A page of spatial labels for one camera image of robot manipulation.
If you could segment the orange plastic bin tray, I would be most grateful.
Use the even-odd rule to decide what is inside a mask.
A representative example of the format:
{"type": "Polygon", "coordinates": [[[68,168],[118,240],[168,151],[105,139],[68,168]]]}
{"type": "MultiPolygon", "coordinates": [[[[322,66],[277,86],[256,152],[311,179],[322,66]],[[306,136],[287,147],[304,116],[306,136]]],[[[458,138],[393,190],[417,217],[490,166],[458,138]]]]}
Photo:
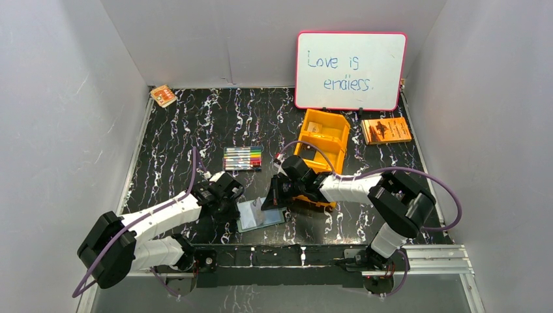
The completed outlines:
{"type": "Polygon", "coordinates": [[[299,156],[302,149],[317,151],[314,160],[304,160],[316,173],[334,170],[341,174],[347,153],[350,123],[340,114],[308,109],[299,133],[299,143],[295,144],[294,154],[299,156]],[[320,133],[307,132],[309,122],[322,124],[320,133]]]}

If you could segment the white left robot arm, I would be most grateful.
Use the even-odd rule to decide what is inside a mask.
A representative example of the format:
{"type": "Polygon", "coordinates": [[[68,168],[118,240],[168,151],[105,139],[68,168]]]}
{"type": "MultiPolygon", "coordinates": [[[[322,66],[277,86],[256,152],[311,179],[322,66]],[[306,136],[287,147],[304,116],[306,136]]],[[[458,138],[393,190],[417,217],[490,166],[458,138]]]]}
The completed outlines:
{"type": "Polygon", "coordinates": [[[77,256],[102,289],[115,286],[133,271],[152,267],[188,271],[199,264],[190,241],[181,234],[158,236],[197,221],[202,213],[223,222],[238,219],[237,199],[244,191],[239,181],[222,171],[153,207],[120,216],[108,211],[95,222],[77,256]]]}

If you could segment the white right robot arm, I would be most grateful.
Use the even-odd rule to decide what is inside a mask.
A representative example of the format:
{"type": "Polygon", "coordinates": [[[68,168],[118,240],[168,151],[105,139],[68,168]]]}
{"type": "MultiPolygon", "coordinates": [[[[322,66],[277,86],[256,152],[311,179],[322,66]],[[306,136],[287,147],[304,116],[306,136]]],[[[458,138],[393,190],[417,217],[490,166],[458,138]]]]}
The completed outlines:
{"type": "Polygon", "coordinates": [[[436,205],[435,197],[410,177],[410,169],[382,168],[366,176],[316,173],[298,156],[290,156],[272,176],[263,211],[285,207],[304,196],[313,202],[370,204],[384,220],[366,253],[368,264],[383,270],[408,239],[416,238],[436,205]]]}

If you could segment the black VIP card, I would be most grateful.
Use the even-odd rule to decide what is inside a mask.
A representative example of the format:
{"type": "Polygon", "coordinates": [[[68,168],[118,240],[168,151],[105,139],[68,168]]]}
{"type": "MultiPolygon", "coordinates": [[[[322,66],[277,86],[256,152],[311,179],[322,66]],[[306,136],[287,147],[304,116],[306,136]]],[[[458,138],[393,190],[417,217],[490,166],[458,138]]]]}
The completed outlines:
{"type": "Polygon", "coordinates": [[[314,149],[302,149],[299,152],[299,156],[304,160],[314,160],[317,151],[314,149]]]}

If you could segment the gold VIP card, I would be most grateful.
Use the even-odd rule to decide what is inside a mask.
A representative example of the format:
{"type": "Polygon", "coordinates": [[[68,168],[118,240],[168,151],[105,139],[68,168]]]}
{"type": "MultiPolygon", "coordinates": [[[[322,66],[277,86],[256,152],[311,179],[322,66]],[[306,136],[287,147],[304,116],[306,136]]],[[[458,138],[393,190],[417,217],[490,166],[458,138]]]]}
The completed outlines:
{"type": "Polygon", "coordinates": [[[322,124],[309,122],[306,128],[307,132],[320,133],[322,130],[322,124]]]}

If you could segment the small orange card pack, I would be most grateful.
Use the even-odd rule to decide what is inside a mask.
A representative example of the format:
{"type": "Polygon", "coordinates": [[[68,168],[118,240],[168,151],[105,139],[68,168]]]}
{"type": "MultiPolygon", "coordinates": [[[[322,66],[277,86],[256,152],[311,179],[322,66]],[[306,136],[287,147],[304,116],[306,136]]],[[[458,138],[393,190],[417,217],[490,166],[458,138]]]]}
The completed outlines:
{"type": "Polygon", "coordinates": [[[165,108],[177,100],[176,95],[168,85],[161,85],[152,89],[150,95],[161,108],[165,108]]]}

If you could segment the coloured marker pen set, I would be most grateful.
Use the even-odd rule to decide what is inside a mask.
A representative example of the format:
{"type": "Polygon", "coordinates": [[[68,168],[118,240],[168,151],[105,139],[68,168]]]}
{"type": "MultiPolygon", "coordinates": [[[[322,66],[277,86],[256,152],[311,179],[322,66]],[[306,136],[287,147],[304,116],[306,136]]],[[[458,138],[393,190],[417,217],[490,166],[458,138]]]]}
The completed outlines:
{"type": "Polygon", "coordinates": [[[262,168],[261,146],[225,147],[223,170],[225,171],[258,171],[262,168]]]}

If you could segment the orange booklet with black figure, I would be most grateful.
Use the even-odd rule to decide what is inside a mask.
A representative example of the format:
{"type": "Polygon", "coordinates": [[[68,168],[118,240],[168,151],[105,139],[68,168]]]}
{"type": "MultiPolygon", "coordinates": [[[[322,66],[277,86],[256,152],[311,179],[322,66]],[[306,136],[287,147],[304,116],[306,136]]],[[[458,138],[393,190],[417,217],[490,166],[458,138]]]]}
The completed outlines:
{"type": "Polygon", "coordinates": [[[413,139],[404,117],[365,119],[361,126],[367,145],[404,143],[413,139]]]}

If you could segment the pink framed whiteboard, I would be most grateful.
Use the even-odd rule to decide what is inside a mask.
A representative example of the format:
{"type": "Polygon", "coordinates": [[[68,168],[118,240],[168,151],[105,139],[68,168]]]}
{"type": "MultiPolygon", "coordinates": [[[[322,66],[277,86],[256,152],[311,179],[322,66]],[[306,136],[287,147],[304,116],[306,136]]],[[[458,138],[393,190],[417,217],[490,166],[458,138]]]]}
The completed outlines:
{"type": "Polygon", "coordinates": [[[407,43],[401,32],[300,32],[296,107],[393,111],[407,43]]]}

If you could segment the black mounting base rail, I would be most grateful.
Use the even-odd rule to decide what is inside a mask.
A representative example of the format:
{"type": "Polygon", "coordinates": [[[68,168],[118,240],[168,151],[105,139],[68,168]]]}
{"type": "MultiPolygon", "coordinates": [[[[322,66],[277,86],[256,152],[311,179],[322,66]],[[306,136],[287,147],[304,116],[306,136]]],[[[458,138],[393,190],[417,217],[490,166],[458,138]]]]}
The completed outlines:
{"type": "Polygon", "coordinates": [[[184,270],[159,265],[168,278],[195,278],[198,288],[223,286],[342,286],[391,291],[409,270],[401,248],[388,259],[366,245],[196,245],[184,270]]]}

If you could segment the aluminium frame rail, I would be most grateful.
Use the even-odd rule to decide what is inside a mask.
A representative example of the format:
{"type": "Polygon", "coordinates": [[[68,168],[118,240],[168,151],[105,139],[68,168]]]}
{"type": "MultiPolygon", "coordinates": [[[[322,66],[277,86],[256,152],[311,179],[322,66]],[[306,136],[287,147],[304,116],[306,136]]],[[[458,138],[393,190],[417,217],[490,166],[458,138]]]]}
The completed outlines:
{"type": "Polygon", "coordinates": [[[177,280],[191,278],[197,288],[223,286],[339,285],[370,295],[397,293],[408,275],[458,275],[471,312],[483,312],[473,267],[462,245],[406,245],[379,258],[363,245],[190,245],[168,247],[116,244],[106,252],[82,247],[79,258],[102,289],[129,275],[160,275],[171,293],[177,280]]]}

